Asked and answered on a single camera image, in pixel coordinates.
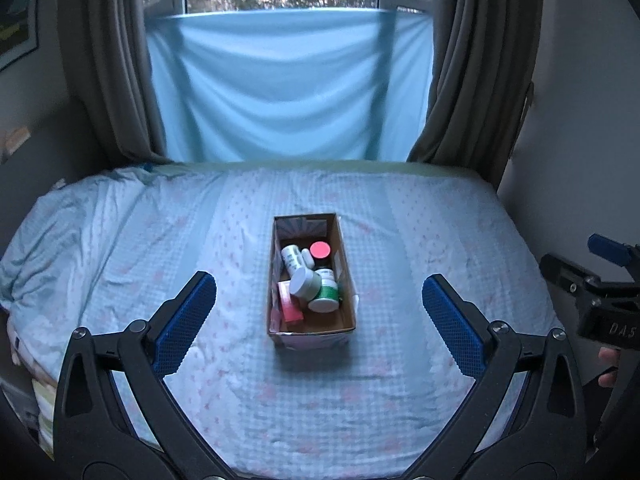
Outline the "right hand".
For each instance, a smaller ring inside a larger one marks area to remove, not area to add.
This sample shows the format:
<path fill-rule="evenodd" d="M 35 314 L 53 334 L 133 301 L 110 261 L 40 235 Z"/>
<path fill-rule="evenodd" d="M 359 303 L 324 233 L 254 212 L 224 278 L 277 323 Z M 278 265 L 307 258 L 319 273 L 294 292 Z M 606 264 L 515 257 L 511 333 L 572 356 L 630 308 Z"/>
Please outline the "right hand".
<path fill-rule="evenodd" d="M 620 350 L 602 347 L 599 350 L 599 359 L 608 367 L 598 378 L 598 383 L 603 388 L 613 388 L 616 383 L 618 368 L 620 367 Z"/>

